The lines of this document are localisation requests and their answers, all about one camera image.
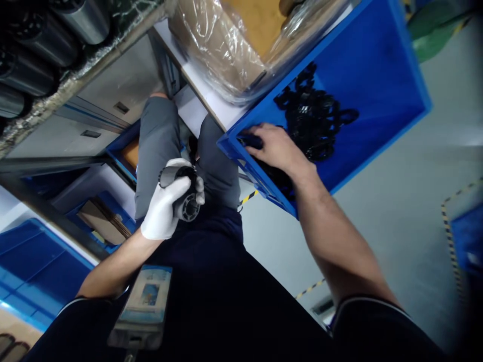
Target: leg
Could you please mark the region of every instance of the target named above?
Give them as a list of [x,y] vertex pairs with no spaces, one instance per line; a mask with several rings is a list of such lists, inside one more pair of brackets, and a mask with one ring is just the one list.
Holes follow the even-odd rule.
[[216,146],[223,135],[213,117],[206,116],[201,124],[196,164],[198,175],[205,182],[206,201],[237,209],[240,202],[238,166]]
[[141,115],[136,221],[146,216],[159,172],[170,159],[181,157],[178,108],[163,96],[160,93],[152,95]]

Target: forearm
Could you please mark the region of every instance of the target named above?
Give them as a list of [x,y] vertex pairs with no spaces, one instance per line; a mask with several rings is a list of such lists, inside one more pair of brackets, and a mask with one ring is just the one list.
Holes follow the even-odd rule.
[[326,277],[335,302],[355,293],[397,303],[377,260],[310,165],[290,175],[307,245]]
[[132,274],[154,253],[162,240],[148,240],[137,230],[112,255],[86,277],[77,296],[86,298],[117,297],[126,288]]

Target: black shirt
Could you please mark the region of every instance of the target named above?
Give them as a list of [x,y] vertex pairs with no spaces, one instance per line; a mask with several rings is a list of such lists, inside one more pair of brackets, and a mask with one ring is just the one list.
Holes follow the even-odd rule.
[[[146,262],[171,266],[173,275],[161,347],[136,361],[442,358],[404,311],[370,296],[341,302],[328,334],[246,252],[241,228],[235,211],[204,208]],[[73,300],[25,361],[124,361],[126,350],[106,341],[127,297]]]

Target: white glove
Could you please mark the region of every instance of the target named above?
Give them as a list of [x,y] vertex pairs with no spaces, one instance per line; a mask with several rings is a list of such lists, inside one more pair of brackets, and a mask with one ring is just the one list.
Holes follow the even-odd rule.
[[[183,158],[174,158],[166,164],[168,166],[188,166],[192,164]],[[173,203],[183,196],[191,186],[189,177],[180,177],[171,185],[162,188],[156,185],[152,195],[146,217],[141,224],[141,234],[149,240],[167,240],[176,230],[179,219],[173,215]],[[205,203],[203,179],[196,178],[196,202]]]

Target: sleeve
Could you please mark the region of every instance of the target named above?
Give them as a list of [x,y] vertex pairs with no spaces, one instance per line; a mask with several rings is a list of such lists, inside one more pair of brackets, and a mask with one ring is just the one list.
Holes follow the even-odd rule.
[[70,360],[111,304],[82,297],[67,303],[22,361]]
[[345,299],[331,329],[336,345],[357,359],[444,359],[443,352],[401,308],[374,297]]

